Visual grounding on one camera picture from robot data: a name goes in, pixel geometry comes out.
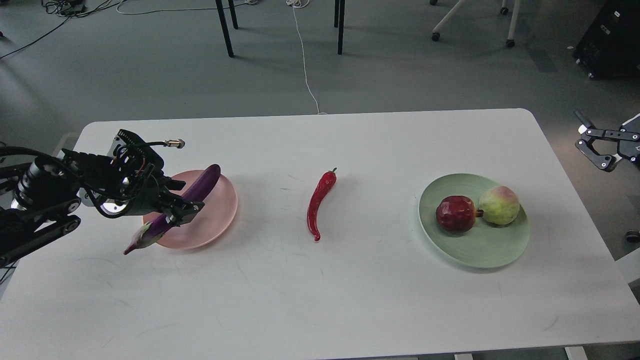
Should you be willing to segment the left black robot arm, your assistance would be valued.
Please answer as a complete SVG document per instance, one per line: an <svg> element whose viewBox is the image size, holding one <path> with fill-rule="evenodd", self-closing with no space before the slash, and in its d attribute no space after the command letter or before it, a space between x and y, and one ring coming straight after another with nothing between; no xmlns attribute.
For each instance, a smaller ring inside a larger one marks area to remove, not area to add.
<svg viewBox="0 0 640 360"><path fill-rule="evenodd" d="M182 139L146 142L121 129L107 155L62 149L57 156L22 146L3 146L3 158L32 156L32 162L1 169L1 193L11 204L1 209L2 267L73 232L81 223L80 205L94 207L108 219L129 215L157 216L146 222L125 249L128 255L160 241L172 228L189 224L205 207L205 198L221 177L213 164L187 186L166 176L155 146L185 146Z"/></svg>

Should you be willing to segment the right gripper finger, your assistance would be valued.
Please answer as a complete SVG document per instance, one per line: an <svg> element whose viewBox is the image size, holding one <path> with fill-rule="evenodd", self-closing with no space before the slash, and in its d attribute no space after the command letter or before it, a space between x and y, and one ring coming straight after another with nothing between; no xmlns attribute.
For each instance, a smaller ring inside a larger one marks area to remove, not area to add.
<svg viewBox="0 0 640 360"><path fill-rule="evenodd" d="M594 166L606 173L611 173L615 170L618 163L622 161L622 156L619 153L614 154L602 154L595 150L594 139L585 140L579 139L575 142L574 146L585 155L585 157L594 164Z"/></svg>
<svg viewBox="0 0 640 360"><path fill-rule="evenodd" d="M639 141L639 113L627 121L624 121L618 130L597 129L592 121L578 110L574 111L574 116L582 123L578 128L578 133L583 138L587 137L605 141Z"/></svg>

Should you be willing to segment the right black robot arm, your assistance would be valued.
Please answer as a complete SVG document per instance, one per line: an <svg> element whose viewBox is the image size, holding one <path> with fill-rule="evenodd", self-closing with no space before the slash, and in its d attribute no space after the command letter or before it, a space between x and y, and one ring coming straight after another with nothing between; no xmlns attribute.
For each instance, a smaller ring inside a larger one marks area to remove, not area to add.
<svg viewBox="0 0 640 360"><path fill-rule="evenodd" d="M574 111L573 114L582 123L578 128L580 139L575 142L574 146L576 146L596 168L610 173L615 170L617 164L622 160L639 166L639 114L622 123L617 130L597 128L587 116L578 110ZM595 141L616 143L615 153L599 153L594 149Z"/></svg>

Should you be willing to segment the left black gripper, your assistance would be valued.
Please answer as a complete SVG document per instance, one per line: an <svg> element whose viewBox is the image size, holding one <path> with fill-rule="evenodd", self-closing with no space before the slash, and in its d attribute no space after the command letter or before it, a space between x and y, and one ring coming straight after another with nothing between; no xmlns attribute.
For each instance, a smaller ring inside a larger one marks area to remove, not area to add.
<svg viewBox="0 0 640 360"><path fill-rule="evenodd" d="M106 155L76 152L76 172L87 185L82 199L98 205L109 218L158 212L155 225L160 228L190 223L205 203L174 196L167 205L168 193L186 186L185 181L163 173L164 161L153 148L168 145L166 140L148 142L120 129Z"/></svg>

